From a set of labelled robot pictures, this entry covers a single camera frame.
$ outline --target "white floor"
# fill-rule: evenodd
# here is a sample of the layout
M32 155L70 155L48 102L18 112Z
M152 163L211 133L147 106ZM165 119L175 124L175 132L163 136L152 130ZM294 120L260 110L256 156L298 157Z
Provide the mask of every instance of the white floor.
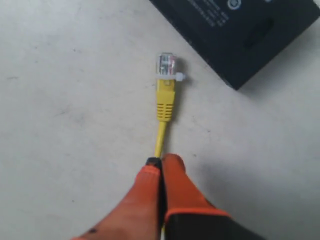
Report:
M69 239L124 196L153 155L162 51L189 75L166 151L244 226L319 239L320 21L237 92L147 0L0 6L1 239Z

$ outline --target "logo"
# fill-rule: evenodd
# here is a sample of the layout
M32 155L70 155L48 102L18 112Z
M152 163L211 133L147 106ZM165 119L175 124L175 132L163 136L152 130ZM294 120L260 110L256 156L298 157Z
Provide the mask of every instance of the logo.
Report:
M241 6L241 0L228 0L227 5L231 10L237 10Z

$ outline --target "black device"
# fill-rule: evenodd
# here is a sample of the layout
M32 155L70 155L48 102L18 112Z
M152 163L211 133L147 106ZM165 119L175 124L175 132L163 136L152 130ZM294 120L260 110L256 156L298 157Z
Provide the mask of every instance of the black device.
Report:
M239 89L320 16L313 0L150 0Z

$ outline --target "yellow ethernet cable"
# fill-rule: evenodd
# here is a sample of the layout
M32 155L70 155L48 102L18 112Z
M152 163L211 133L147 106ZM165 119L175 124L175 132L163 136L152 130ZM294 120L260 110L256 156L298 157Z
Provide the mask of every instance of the yellow ethernet cable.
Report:
M162 53L157 59L156 80L156 115L159 121L158 134L155 144L156 158L160 158L163 151L164 139L168 122L172 119L175 104L175 85L185 79L185 75L176 72L177 57L172 53Z

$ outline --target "black box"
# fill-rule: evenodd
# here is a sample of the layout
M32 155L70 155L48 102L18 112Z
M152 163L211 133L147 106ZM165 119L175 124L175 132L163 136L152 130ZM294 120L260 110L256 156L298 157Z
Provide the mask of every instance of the black box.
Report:
M239 89L320 16L313 0L150 0Z

